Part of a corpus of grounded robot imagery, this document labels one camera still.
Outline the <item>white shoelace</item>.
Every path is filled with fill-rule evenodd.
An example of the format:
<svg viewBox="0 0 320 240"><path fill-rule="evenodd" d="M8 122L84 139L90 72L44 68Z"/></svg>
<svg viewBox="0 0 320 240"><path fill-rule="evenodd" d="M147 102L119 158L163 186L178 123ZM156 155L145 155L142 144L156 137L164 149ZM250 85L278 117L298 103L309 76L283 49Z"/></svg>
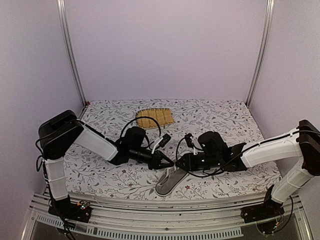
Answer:
<svg viewBox="0 0 320 240"><path fill-rule="evenodd" d="M179 170L179 167L177 166L173 166L173 167L170 167L168 170L167 170L167 175L172 175L174 174L177 170Z"/></svg>

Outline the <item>grey canvas sneaker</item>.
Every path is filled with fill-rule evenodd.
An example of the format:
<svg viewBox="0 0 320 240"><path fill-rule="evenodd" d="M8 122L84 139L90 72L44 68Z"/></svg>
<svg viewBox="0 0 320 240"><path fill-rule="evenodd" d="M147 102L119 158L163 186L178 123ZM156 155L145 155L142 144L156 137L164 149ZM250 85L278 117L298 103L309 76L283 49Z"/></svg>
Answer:
<svg viewBox="0 0 320 240"><path fill-rule="evenodd" d="M173 189L187 176L187 172L179 168L174 174L168 175L167 168L161 177L159 178L157 184L155 185L155 192L161 196L165 197L169 195Z"/></svg>

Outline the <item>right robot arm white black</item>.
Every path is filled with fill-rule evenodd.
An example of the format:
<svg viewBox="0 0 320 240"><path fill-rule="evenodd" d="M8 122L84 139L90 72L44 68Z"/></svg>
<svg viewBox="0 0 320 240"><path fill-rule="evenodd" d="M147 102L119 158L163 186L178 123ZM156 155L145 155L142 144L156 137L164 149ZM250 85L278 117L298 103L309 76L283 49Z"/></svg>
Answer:
<svg viewBox="0 0 320 240"><path fill-rule="evenodd" d="M254 166L287 158L297 158L283 179L270 187L259 206L262 218L269 218L292 193L320 174L320 131L308 120L279 136L252 143L227 146L218 132L208 131L197 139L202 152L186 153L176 166L186 172L218 167L224 172L246 171Z"/></svg>

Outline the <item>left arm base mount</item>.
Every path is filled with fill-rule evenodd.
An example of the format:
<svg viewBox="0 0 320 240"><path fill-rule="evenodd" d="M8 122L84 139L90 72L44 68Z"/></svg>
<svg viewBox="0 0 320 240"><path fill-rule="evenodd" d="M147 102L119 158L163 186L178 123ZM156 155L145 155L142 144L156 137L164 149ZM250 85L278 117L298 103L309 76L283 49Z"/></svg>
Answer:
<svg viewBox="0 0 320 240"><path fill-rule="evenodd" d="M90 206L86 206L83 209L80 205L71 203L69 199L63 199L52 201L48 213L67 220L88 223L91 218L92 210L93 209Z"/></svg>

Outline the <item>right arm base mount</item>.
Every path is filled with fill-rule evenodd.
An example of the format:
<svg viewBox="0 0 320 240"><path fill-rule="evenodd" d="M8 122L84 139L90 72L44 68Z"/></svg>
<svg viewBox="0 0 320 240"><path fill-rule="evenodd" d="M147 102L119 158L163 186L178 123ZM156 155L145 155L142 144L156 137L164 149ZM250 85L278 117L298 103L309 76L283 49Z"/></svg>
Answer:
<svg viewBox="0 0 320 240"><path fill-rule="evenodd" d="M273 217L280 217L284 213L282 203L277 203L269 199L260 204L243 207L240 216L245 223L251 223Z"/></svg>

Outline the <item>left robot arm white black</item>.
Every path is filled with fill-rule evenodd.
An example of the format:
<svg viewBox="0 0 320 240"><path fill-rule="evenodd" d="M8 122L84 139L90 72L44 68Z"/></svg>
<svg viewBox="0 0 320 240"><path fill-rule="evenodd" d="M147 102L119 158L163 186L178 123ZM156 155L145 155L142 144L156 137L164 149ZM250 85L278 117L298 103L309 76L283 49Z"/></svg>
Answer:
<svg viewBox="0 0 320 240"><path fill-rule="evenodd" d="M55 201L54 207L63 217L70 217L75 210L68 201L65 156L73 147L93 153L114 166L135 160L146 164L150 170L160 170L174 165L159 150L170 139L168 134L160 132L157 140L150 141L142 127L126 124L118 139L113 141L78 119L72 110L66 110L40 125L35 145L44 164L44 179Z"/></svg>

